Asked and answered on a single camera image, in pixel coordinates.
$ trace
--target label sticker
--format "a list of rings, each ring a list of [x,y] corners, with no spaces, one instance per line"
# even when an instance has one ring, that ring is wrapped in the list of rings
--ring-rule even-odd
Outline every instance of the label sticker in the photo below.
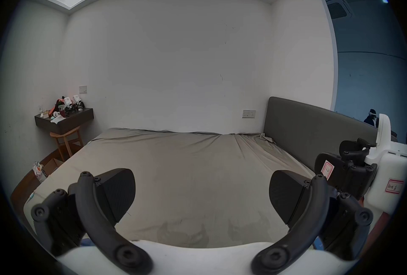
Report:
[[[330,175],[332,174],[332,171],[334,168],[335,167],[331,163],[329,163],[327,160],[325,160],[325,164],[323,165],[321,173],[328,180]]]
[[[404,186],[404,181],[399,180],[399,179],[389,179],[389,182],[387,183],[386,186],[386,192],[389,192],[391,194],[398,195],[401,190],[403,189]]]

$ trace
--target white robot body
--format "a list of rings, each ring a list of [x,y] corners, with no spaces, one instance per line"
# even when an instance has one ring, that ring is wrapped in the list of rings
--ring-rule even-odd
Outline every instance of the white robot body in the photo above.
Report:
[[[407,145],[391,141],[387,115],[379,115],[376,147],[370,148],[365,162],[368,165],[377,164],[376,175],[365,199],[371,206],[393,214],[407,178]]]

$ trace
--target air conditioning vent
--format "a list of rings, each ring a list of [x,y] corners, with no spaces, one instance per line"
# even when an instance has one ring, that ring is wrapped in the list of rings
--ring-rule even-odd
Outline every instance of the air conditioning vent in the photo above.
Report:
[[[351,18],[353,11],[346,0],[325,0],[332,19]]]
[[[332,19],[346,17],[347,13],[340,3],[331,3],[328,5],[328,10]]]

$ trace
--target gray bed sheet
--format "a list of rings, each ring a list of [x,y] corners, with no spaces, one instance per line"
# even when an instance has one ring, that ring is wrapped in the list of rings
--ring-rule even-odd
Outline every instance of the gray bed sheet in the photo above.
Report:
[[[112,128],[52,173],[24,206],[30,210],[79,173],[117,167],[135,177],[135,199],[116,230],[128,240],[214,248],[276,242],[287,234],[269,200],[276,170],[313,173],[261,134],[202,134]]]

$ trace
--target gray upholstered headboard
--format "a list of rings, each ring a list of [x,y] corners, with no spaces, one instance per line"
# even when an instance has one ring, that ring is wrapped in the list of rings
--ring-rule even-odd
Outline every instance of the gray upholstered headboard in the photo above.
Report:
[[[264,133],[278,146],[314,170],[319,153],[339,155],[343,140],[359,137],[376,142],[377,129],[367,123],[317,106],[271,97]]]

